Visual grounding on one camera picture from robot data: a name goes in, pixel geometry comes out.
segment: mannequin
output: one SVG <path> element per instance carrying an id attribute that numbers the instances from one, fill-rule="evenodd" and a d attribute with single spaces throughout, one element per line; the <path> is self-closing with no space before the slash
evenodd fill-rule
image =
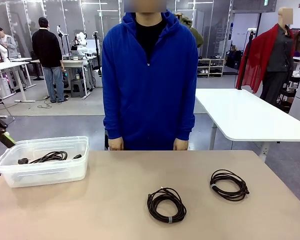
<path id="1" fill-rule="evenodd" d="M 250 85 L 253 93 L 263 82 L 260 98 L 272 105 L 276 105 L 279 92 L 292 72 L 294 41 L 290 24 L 293 24 L 293 9 L 280 8 L 278 24 L 252 41 L 243 77 L 242 85 Z M 241 64 L 238 79 L 243 67 Z"/>

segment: blue hoodie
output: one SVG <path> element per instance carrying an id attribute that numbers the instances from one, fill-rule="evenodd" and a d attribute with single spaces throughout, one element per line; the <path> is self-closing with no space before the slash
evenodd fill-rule
<path id="1" fill-rule="evenodd" d="M 125 149 L 172 150 L 195 125 L 196 41 L 170 11 L 161 15 L 166 27 L 149 62 L 136 39 L 135 13 L 126 13 L 103 40 L 103 123 Z"/>

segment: jeans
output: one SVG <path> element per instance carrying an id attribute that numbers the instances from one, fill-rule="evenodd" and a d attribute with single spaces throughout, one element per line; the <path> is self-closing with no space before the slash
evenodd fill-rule
<path id="1" fill-rule="evenodd" d="M 42 68 L 43 68 L 43 74 L 44 74 L 46 86 L 48 88 L 48 93 L 50 96 L 50 101 L 54 103 L 57 101 L 55 88 L 54 88 L 54 82 L 55 82 L 58 102 L 62 102 L 64 100 L 64 81 L 63 81 L 61 67 L 57 66 L 57 67 L 42 67 Z"/>

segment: black sweater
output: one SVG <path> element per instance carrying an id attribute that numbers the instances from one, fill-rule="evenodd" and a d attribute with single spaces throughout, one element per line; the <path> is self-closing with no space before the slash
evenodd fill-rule
<path id="1" fill-rule="evenodd" d="M 59 41 L 47 29 L 39 29 L 32 36 L 32 48 L 40 63 L 46 68 L 60 67 L 62 60 Z"/>

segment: white wall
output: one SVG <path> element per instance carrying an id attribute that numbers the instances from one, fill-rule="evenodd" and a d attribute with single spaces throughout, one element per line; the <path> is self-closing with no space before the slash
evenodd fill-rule
<path id="1" fill-rule="evenodd" d="M 298 8 L 300 1 L 296 0 L 277 0 L 276 1 L 276 12 L 262 13 L 259 34 L 268 31 L 275 24 L 278 23 L 278 10 L 281 7 L 293 8 L 293 24 L 291 28 L 300 28 L 300 8 Z"/>
<path id="2" fill-rule="evenodd" d="M 237 50 L 243 50 L 248 43 L 246 40 L 248 28 L 256 28 L 258 25 L 258 13 L 236 13 L 233 19 L 232 44 Z"/>

